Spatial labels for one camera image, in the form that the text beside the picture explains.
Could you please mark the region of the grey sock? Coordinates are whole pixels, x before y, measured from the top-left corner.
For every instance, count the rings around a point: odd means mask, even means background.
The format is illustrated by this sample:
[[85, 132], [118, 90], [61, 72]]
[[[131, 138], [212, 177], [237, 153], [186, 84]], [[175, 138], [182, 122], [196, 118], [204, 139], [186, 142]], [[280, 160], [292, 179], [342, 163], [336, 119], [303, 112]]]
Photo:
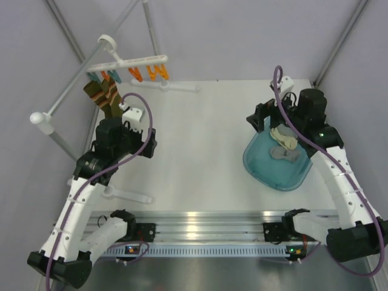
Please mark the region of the grey sock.
[[269, 154], [275, 160], [285, 160], [295, 163], [299, 159], [301, 152], [297, 149], [289, 150], [281, 146], [276, 146], [270, 149]]

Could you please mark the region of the white plastic clip hanger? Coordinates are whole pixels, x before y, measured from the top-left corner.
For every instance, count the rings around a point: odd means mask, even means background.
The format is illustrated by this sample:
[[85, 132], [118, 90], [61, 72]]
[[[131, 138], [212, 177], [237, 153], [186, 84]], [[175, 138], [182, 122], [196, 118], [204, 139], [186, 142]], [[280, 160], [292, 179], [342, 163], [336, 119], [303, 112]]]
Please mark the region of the white plastic clip hanger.
[[147, 65], [158, 65], [165, 64], [169, 58], [167, 55], [156, 55], [156, 56], [148, 56], [145, 58], [135, 58], [135, 59], [122, 59], [117, 54], [117, 43], [116, 41], [109, 35], [101, 35], [98, 38], [98, 43], [102, 44], [103, 50], [106, 51], [110, 56], [112, 56], [115, 60], [113, 62], [106, 62], [100, 64], [91, 65], [86, 72], [102, 72], [108, 70], [116, 70], [116, 69], [130, 69], [139, 66], [147, 66]]

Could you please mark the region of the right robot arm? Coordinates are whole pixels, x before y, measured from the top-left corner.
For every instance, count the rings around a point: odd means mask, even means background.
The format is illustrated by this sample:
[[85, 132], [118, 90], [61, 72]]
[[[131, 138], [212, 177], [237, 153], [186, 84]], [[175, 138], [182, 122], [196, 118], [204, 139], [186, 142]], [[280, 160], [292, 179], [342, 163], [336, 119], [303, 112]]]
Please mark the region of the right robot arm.
[[247, 117], [255, 136], [243, 154], [246, 170], [277, 190], [298, 187], [315, 167], [338, 214], [337, 222], [310, 209], [292, 209], [281, 218], [289, 240], [302, 236], [326, 246], [335, 261], [377, 255], [387, 246], [387, 221], [369, 204], [347, 160], [337, 129], [326, 121], [327, 99], [318, 89], [281, 93]]

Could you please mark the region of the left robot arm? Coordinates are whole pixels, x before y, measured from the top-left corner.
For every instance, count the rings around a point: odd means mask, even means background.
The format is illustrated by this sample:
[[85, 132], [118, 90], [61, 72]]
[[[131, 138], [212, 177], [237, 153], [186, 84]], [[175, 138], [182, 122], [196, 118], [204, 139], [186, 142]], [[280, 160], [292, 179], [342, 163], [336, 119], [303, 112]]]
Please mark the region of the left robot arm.
[[76, 162], [70, 192], [48, 240], [31, 252], [27, 263], [45, 276], [45, 288], [59, 281], [78, 289], [87, 281], [94, 263], [114, 243], [139, 238], [136, 217], [126, 210], [113, 211], [105, 223], [86, 239], [82, 236], [95, 208], [119, 166], [137, 156], [152, 158], [156, 130], [147, 137], [121, 118], [102, 120], [90, 150]]

